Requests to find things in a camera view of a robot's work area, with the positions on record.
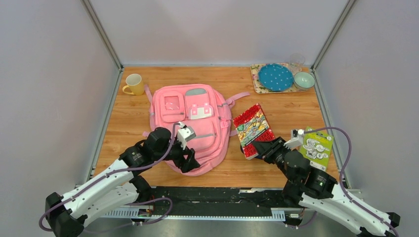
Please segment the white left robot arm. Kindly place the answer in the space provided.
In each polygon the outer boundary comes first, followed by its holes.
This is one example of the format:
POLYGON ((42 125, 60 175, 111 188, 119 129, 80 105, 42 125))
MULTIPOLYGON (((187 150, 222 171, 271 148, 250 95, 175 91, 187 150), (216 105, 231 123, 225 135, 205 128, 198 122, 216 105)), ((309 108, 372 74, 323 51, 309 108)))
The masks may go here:
POLYGON ((161 161, 173 161, 183 173, 199 168, 195 150, 187 147, 195 137, 193 128, 181 122, 172 130, 155 128, 99 175, 63 195, 53 192, 47 196, 39 227, 57 237, 77 237, 94 220, 116 208, 159 201, 151 199, 151 187, 140 174, 161 161))

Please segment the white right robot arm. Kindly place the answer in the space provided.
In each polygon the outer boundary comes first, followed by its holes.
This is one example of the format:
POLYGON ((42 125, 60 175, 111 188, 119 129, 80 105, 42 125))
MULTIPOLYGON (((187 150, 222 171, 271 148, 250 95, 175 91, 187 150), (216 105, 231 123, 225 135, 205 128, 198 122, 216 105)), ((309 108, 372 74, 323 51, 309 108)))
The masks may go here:
POLYGON ((296 148, 303 138, 285 141, 252 141, 257 153, 266 163, 275 164, 287 178, 282 190, 286 206, 299 205, 321 213, 345 226, 359 237, 395 237, 400 216, 382 212, 358 197, 328 173, 310 164, 296 148))

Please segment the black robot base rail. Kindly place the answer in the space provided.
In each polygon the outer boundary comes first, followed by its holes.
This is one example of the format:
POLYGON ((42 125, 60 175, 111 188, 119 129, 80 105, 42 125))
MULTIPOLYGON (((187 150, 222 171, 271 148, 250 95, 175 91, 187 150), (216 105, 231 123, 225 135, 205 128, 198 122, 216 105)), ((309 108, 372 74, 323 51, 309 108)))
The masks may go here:
POLYGON ((152 214, 170 217, 268 217, 273 211, 299 218, 307 210, 282 197, 281 188, 151 187, 140 193, 141 201, 169 198, 151 205, 152 214))

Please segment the green comic book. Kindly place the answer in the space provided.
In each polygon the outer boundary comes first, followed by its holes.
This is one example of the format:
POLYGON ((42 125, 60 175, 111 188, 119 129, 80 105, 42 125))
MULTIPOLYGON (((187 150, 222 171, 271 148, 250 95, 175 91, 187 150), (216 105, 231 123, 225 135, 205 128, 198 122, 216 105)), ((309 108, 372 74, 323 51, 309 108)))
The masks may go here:
POLYGON ((305 134, 299 152, 310 160, 310 165, 322 171, 327 171, 331 157, 334 137, 324 131, 305 134))

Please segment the pink student backpack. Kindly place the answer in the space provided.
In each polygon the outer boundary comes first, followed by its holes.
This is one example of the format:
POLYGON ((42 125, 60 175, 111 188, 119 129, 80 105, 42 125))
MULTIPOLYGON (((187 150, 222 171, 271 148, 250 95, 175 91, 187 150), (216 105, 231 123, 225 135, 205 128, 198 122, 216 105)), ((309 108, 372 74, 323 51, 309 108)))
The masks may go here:
POLYGON ((151 93, 148 85, 145 94, 151 104, 150 127, 165 127, 181 122, 192 128, 195 137, 186 145, 195 150, 199 167, 185 172, 186 176, 200 176, 218 166, 225 158, 231 131, 231 108, 236 100, 250 93, 238 93, 228 99, 207 84, 164 86, 151 93))

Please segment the colourful red-edged book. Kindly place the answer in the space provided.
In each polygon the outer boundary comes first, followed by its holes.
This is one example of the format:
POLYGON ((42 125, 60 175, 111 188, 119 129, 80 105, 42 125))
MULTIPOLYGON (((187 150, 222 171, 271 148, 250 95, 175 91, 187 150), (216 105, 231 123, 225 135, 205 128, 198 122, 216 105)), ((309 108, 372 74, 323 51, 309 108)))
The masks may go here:
POLYGON ((233 118, 233 124, 241 144, 241 150, 248 160, 259 156, 252 144, 253 141, 268 142, 275 139, 264 110, 259 103, 233 118))

